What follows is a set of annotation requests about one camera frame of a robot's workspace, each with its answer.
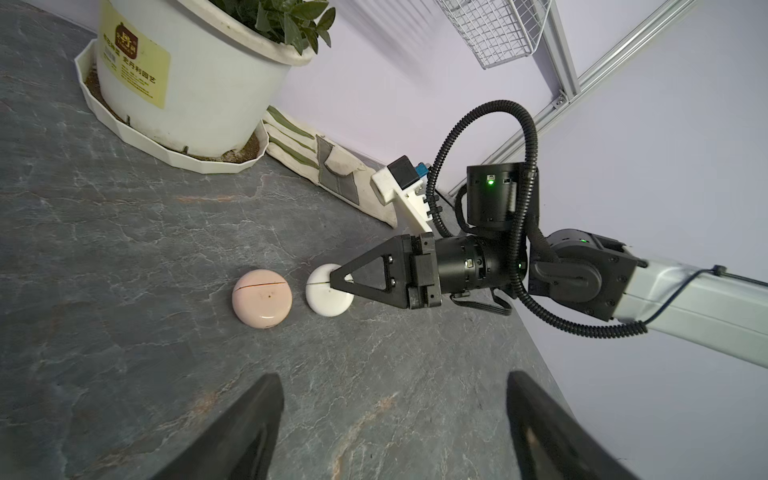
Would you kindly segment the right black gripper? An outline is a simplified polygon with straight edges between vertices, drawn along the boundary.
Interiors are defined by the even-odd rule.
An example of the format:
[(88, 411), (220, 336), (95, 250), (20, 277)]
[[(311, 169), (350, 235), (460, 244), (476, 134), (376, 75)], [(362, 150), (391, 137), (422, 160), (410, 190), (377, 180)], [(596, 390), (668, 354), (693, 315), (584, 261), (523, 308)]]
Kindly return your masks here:
[(330, 286), (401, 309), (440, 306), (462, 291), (462, 238), (392, 237), (333, 270)]

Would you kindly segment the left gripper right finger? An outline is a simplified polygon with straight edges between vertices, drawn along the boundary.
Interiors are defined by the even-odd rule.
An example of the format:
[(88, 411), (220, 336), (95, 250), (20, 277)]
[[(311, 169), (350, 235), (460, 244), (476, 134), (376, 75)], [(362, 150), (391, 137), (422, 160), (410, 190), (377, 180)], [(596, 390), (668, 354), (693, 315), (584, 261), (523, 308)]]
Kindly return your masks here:
[(523, 479), (634, 479), (527, 373), (506, 388), (510, 433)]

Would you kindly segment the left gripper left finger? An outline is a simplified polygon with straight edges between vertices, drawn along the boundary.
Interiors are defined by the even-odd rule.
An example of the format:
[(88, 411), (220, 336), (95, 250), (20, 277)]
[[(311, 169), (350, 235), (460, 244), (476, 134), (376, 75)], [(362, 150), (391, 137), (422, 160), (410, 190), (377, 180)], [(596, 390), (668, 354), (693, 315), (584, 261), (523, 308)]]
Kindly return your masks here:
[(284, 392), (279, 376), (260, 377), (156, 479), (265, 479), (276, 448)]

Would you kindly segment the white earbud charging case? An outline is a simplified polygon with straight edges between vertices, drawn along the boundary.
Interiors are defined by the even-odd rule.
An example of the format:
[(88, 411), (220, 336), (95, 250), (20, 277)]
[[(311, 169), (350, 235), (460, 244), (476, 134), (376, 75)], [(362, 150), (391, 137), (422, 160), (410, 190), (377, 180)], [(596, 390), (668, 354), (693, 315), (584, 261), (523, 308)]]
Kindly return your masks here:
[(339, 268), (338, 264), (324, 264), (309, 276), (305, 297), (309, 307), (318, 315), (333, 318), (346, 312), (353, 303), (354, 295), (335, 290), (330, 285), (330, 274)]

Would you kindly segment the pink earbud charging case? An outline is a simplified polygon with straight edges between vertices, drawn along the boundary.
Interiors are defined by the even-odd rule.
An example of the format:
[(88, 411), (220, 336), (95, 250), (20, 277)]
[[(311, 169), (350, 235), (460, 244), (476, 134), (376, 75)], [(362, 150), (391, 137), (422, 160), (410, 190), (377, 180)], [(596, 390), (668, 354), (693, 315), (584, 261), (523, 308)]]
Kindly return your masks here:
[(257, 269), (243, 275), (232, 292), (237, 318), (252, 328), (269, 329), (282, 323), (293, 303), (287, 281), (278, 273)]

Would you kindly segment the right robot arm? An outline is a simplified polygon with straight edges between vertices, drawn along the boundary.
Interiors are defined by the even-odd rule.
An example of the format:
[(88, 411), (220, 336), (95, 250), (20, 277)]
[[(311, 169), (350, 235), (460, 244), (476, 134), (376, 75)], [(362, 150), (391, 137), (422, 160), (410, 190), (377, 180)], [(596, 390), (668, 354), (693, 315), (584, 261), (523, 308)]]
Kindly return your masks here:
[[(451, 233), (437, 203), (441, 168), (458, 137), (494, 114), (521, 126), (524, 159), (471, 166)], [(419, 181), (425, 192), (405, 205), (417, 224), (337, 267), (333, 289), (401, 309), (433, 308), (444, 298), (465, 308), (508, 316), (520, 302), (565, 333), (619, 339), (656, 330), (765, 366), (767, 285), (724, 266), (696, 268), (634, 254), (612, 238), (578, 229), (544, 235), (539, 228), (538, 132), (511, 100), (484, 103), (449, 132), (432, 165), (400, 158), (382, 169), (383, 200), (405, 200)]]

